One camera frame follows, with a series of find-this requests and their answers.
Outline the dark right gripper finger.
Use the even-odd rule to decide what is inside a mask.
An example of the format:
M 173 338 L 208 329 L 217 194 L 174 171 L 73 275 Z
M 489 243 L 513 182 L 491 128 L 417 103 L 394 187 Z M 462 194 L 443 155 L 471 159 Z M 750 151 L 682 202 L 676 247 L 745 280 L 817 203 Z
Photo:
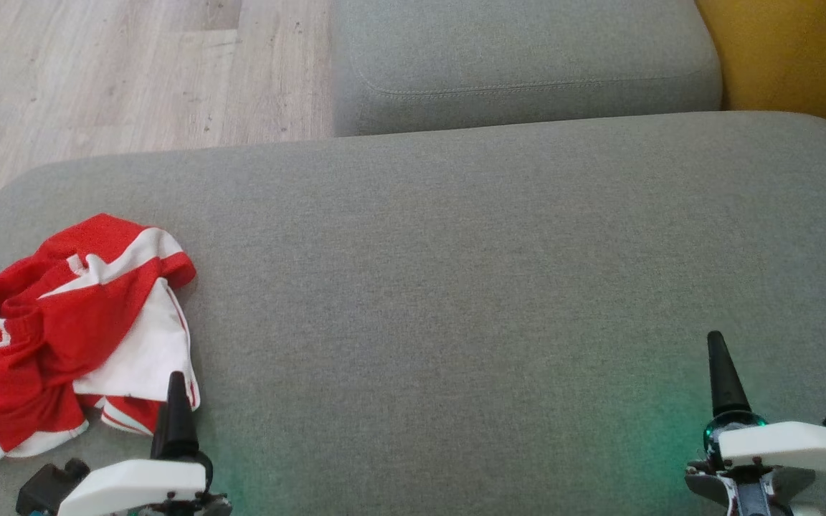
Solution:
M 714 417 L 732 411 L 751 412 L 750 403 L 721 331 L 709 331 L 707 347 Z

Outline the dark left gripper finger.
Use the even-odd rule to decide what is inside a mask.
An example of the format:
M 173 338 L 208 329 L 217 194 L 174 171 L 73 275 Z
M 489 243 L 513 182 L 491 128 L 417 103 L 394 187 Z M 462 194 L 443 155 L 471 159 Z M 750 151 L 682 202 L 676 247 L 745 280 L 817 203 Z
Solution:
M 201 456 L 196 421 L 187 396 L 186 376 L 169 376 L 165 402 L 158 408 L 150 458 L 165 461 L 197 461 Z

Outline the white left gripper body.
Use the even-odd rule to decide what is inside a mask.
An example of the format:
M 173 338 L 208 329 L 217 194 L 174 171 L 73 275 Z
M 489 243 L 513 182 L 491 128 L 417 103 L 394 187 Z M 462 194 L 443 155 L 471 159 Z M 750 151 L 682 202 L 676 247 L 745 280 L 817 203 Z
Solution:
M 226 495 L 209 492 L 197 462 L 131 459 L 98 468 L 60 503 L 58 515 L 232 515 Z

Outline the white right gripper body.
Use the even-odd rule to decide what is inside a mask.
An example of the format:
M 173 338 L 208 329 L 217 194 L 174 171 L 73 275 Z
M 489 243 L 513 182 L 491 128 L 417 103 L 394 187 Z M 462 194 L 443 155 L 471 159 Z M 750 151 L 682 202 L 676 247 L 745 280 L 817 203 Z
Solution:
M 685 468 L 686 487 L 724 507 L 727 515 L 820 515 L 794 498 L 826 474 L 826 418 L 768 424 L 746 411 L 709 421 L 706 457 Z

